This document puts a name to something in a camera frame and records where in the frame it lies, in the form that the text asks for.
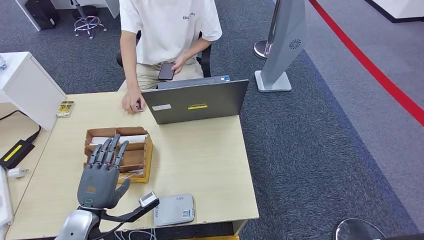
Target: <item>gray laptop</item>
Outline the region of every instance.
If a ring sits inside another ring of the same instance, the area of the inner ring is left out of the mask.
[[[161,82],[142,94],[157,124],[170,124],[240,114],[248,84],[215,76]]]

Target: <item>cardboard divider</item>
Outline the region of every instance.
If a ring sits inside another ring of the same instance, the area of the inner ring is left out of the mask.
[[[93,137],[113,138],[115,134],[120,134],[121,136],[148,135],[144,140],[145,142],[135,142],[128,144],[119,167],[120,173],[118,180],[118,183],[121,184],[125,178],[129,177],[132,183],[148,183],[153,153],[153,142],[149,133],[140,126],[118,128],[109,127],[87,130],[84,145],[84,154],[87,156],[87,160],[83,164],[84,167],[87,165],[87,162],[90,159],[90,155],[96,147],[96,145],[90,145]],[[115,156],[120,150],[121,146],[121,144],[116,146]],[[143,169],[142,174],[134,174],[129,172],[140,169]]]

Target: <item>red floor line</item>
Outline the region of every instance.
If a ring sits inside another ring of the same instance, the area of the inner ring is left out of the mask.
[[[386,89],[386,91],[424,127],[424,110],[409,98],[396,84],[394,84],[346,35],[330,15],[321,7],[317,0],[309,0],[322,19],[333,30],[341,42],[368,70],[368,72]]]

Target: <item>khaki pants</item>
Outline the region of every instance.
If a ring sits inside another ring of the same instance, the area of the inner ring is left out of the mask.
[[[161,70],[162,63],[155,65],[146,65],[137,63],[137,81],[140,90],[155,89],[158,83],[164,82],[158,80],[159,71]],[[187,60],[182,67],[182,70],[173,76],[173,81],[187,80],[187,79],[201,79],[203,78],[202,67],[199,62],[194,58]],[[123,81],[118,91],[127,90],[127,81]]]

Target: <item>human hand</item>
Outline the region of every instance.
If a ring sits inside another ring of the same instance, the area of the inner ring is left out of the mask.
[[[174,75],[178,74],[179,72],[181,72],[181,69],[183,69],[184,64],[186,63],[188,59],[186,58],[186,56],[183,54],[181,56],[179,56],[176,60],[175,60],[175,65],[171,68],[171,70],[174,70]]]
[[[125,96],[122,98],[122,109],[129,113],[137,113],[139,110],[136,107],[136,102],[140,101],[140,107],[144,109],[146,102],[143,99],[140,89],[137,87],[129,88]]]

